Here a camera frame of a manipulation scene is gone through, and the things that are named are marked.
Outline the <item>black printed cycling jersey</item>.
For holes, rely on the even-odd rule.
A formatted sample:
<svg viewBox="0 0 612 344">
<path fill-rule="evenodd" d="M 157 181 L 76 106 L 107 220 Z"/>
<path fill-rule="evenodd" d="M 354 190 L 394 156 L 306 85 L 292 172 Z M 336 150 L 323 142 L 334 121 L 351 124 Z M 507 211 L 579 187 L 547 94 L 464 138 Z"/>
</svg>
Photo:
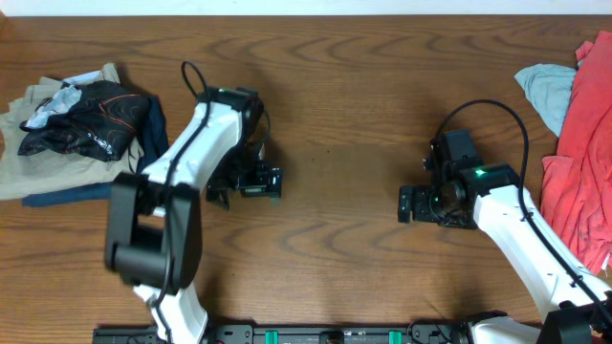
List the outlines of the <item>black printed cycling jersey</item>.
<svg viewBox="0 0 612 344">
<path fill-rule="evenodd" d="M 66 85 L 20 123 L 26 137 L 18 154 L 51 150 L 118 161 L 140 133 L 149 109 L 147 97 L 113 81 Z"/>
</svg>

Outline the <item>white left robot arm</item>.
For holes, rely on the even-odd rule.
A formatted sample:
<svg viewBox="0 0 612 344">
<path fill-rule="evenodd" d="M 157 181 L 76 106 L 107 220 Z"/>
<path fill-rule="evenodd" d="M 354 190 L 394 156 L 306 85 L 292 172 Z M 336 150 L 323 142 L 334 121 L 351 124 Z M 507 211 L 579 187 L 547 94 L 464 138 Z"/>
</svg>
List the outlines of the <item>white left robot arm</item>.
<svg viewBox="0 0 612 344">
<path fill-rule="evenodd" d="M 204 343 L 208 314 L 194 277 L 202 256 L 201 202 L 228 206 L 228 194 L 278 198 L 279 168 L 264 161 L 265 140 L 252 140 L 268 113 L 256 91 L 210 87 L 196 97 L 185 131 L 139 175 L 113 181 L 105 266 L 151 310 L 154 328 L 123 334 L 125 343 L 161 339 Z"/>
</svg>

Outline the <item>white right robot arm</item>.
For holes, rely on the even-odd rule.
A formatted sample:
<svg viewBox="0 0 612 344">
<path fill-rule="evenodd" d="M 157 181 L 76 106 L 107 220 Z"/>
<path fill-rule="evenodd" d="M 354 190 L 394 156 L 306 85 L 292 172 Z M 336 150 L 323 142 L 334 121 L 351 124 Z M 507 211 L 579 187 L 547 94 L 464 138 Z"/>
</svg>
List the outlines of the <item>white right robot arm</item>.
<svg viewBox="0 0 612 344">
<path fill-rule="evenodd" d="M 533 298 L 540 327 L 485 313 L 451 334 L 454 343 L 590 343 L 611 340 L 611 288 L 564 245 L 507 164 L 458 171 L 399 191 L 398 220 L 479 229 L 502 251 Z"/>
</svg>

